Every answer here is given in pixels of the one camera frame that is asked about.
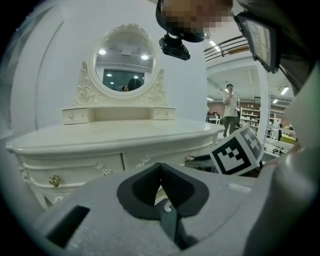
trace man in white shirt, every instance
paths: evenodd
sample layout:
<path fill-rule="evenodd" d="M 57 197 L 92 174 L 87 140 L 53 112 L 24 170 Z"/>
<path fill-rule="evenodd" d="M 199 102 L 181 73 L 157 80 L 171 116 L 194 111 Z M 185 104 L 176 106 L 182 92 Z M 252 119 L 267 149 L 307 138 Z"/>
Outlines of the man in white shirt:
<path fill-rule="evenodd" d="M 234 90 L 234 86 L 232 84 L 228 84 L 226 86 L 228 93 L 223 96 L 223 104 L 224 104 L 224 133 L 223 137 L 227 137 L 228 127 L 230 125 L 229 133 L 232 134 L 236 129 L 236 123 L 238 118 L 238 112 L 236 108 L 239 107 L 239 99 L 232 92 Z"/>

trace khaki pants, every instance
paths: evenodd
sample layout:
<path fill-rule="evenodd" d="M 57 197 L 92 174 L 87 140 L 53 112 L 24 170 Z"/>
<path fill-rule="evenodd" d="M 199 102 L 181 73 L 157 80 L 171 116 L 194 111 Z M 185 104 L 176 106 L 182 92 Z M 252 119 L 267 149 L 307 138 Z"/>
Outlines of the khaki pants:
<path fill-rule="evenodd" d="M 225 116 L 223 118 L 223 123 L 224 123 L 223 137 L 227 137 L 227 131 L 228 131 L 229 125 L 230 125 L 229 133 L 232 134 L 235 131 L 237 118 L 238 118 L 237 116 Z"/>

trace drawer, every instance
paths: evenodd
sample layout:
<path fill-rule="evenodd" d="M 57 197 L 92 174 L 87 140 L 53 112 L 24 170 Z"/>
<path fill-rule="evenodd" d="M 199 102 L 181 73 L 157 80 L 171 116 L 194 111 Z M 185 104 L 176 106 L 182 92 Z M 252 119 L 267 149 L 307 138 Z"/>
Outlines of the drawer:
<path fill-rule="evenodd" d="M 24 168 L 31 182 L 48 192 L 69 192 L 66 189 L 124 170 L 121 154 L 25 161 Z"/>
<path fill-rule="evenodd" d="M 62 111 L 62 122 L 64 125 L 89 123 L 91 112 L 88 108 L 75 108 Z"/>
<path fill-rule="evenodd" d="M 150 148 L 137 148 L 136 151 L 123 153 L 125 168 L 131 169 L 144 164 L 167 163 L 184 165 L 187 156 L 202 156 L 210 153 L 212 137 L 204 140 L 184 140 L 173 143 L 157 143 Z"/>
<path fill-rule="evenodd" d="M 176 109 L 155 107 L 153 109 L 152 117 L 153 120 L 175 120 Z"/>

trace oval mirror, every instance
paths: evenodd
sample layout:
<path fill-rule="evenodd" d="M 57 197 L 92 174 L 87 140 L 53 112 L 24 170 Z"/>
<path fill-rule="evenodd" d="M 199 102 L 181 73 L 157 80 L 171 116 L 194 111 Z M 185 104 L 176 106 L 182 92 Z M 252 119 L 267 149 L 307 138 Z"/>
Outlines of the oval mirror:
<path fill-rule="evenodd" d="M 107 88 L 130 92 L 150 78 L 154 58 L 141 36 L 122 32 L 109 37 L 96 53 L 95 71 Z"/>

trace drawer handle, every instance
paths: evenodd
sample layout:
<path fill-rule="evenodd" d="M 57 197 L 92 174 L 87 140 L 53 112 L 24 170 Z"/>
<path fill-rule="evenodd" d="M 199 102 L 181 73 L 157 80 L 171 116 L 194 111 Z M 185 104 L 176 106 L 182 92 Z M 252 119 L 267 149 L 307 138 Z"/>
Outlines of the drawer handle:
<path fill-rule="evenodd" d="M 185 160 L 187 160 L 187 161 L 194 161 L 196 158 L 195 158 L 195 156 L 194 155 L 187 155 L 186 156 L 186 158 L 185 158 Z"/>
<path fill-rule="evenodd" d="M 55 188 L 59 187 L 59 177 L 57 175 L 53 175 L 53 177 L 49 178 L 49 183 Z"/>
<path fill-rule="evenodd" d="M 112 170 L 105 170 L 104 172 L 103 172 L 103 175 L 104 176 L 107 176 L 107 175 L 111 175 L 111 174 L 113 174 L 114 172 L 112 171 Z"/>

